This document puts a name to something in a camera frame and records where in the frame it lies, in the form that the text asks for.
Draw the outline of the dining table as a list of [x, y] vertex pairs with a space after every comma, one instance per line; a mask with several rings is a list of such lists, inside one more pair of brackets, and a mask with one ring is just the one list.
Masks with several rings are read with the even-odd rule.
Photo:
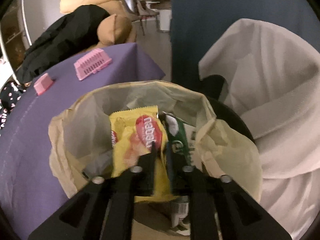
[[143, 8], [156, 20], [157, 30], [170, 32], [172, 19], [171, 0], [140, 0]]

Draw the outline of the purple tablecloth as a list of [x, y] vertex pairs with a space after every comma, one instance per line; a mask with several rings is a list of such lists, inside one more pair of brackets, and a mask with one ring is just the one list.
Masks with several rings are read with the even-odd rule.
[[48, 70], [54, 84], [42, 95], [28, 88], [1, 134], [1, 208], [20, 239], [60, 208], [67, 196], [50, 168], [52, 142], [63, 141], [59, 115], [84, 94], [106, 85], [159, 80], [163, 70], [135, 43], [105, 48], [111, 64], [84, 80], [70, 57]]

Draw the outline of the pink hexagonal cup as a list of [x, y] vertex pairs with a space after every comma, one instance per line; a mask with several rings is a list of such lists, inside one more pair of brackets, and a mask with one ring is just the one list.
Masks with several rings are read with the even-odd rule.
[[36, 94], [42, 95], [46, 92], [52, 85], [54, 84], [54, 80], [49, 76], [48, 73], [43, 74], [35, 83], [34, 89]]

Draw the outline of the grey dining chair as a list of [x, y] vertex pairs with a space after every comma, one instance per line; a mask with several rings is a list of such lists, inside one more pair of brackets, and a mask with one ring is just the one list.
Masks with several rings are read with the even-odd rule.
[[120, 0], [125, 8], [125, 11], [132, 22], [138, 21], [143, 35], [145, 35], [144, 27], [147, 26], [147, 19], [154, 18], [156, 21], [156, 29], [159, 29], [159, 12], [151, 10], [146, 6], [146, 2], [143, 0], [136, 0], [136, 11], [133, 11], [127, 5], [125, 0]]

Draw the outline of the beige trash bag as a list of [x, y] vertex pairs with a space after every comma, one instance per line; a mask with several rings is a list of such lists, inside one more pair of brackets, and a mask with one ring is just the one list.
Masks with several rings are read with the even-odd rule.
[[229, 172], [260, 200], [262, 169], [255, 144], [218, 119], [203, 95], [160, 81], [96, 89], [52, 118], [49, 165], [66, 195], [74, 196], [102, 173], [119, 176], [152, 146], [165, 148], [161, 112], [185, 121], [189, 162], [213, 177]]

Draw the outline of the wooden display shelf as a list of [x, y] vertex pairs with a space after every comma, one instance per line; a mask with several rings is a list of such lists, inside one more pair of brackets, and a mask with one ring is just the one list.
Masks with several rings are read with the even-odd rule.
[[14, 72], [22, 65], [30, 46], [24, 0], [13, 0], [1, 19], [1, 50]]

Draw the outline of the black pink spotted bag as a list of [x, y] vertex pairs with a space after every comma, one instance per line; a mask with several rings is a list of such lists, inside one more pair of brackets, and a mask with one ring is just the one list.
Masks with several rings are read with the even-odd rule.
[[27, 87], [19, 85], [13, 80], [7, 81], [3, 86], [1, 90], [1, 129], [5, 127], [8, 116], [26, 90]]

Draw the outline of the white covered sofa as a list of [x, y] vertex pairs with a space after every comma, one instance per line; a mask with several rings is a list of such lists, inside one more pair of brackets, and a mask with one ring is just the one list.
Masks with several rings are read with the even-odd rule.
[[240, 19], [199, 62], [222, 76], [222, 101], [242, 118], [260, 153], [260, 204], [293, 239], [319, 213], [319, 52], [293, 32]]

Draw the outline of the black jacket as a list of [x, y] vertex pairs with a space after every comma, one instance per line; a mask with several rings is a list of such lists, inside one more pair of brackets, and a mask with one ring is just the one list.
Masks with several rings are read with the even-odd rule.
[[59, 18], [25, 52], [16, 72], [19, 83], [29, 83], [52, 66], [96, 45], [97, 29], [108, 16], [97, 5], [82, 5]]

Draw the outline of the pink slatted plastic box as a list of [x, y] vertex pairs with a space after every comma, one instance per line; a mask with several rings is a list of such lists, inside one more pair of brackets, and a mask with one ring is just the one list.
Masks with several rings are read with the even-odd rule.
[[106, 68], [111, 62], [112, 59], [103, 49], [93, 49], [74, 63], [76, 76], [82, 81]]

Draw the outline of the green white milk pouch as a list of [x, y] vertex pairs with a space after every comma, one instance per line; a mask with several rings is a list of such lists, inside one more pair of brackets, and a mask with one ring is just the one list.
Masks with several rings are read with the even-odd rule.
[[183, 168], [186, 166], [189, 170], [194, 166], [196, 128], [172, 113], [162, 112], [159, 119], [168, 138], [163, 156], [170, 191], [175, 196], [170, 202], [171, 230], [190, 236], [189, 197], [183, 195], [186, 192]]

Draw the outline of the yellow nabati snack wrapper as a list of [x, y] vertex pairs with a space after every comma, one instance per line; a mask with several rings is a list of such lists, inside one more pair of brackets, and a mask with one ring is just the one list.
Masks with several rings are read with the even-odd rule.
[[164, 148], [168, 142], [165, 128], [158, 118], [158, 107], [148, 106], [114, 112], [109, 116], [113, 147], [112, 177], [136, 166], [138, 159], [151, 153], [152, 144], [158, 151], [155, 161], [154, 193], [150, 197], [136, 197], [136, 202], [169, 202], [170, 193]]

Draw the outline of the tan beanbag sofa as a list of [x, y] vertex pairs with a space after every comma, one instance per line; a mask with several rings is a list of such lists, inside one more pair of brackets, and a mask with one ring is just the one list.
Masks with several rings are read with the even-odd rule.
[[60, 12], [70, 14], [79, 7], [89, 5], [103, 10], [108, 13], [108, 16], [99, 23], [94, 31], [94, 34], [97, 35], [97, 42], [83, 49], [83, 52], [116, 44], [136, 42], [137, 32], [120, 0], [60, 0]]

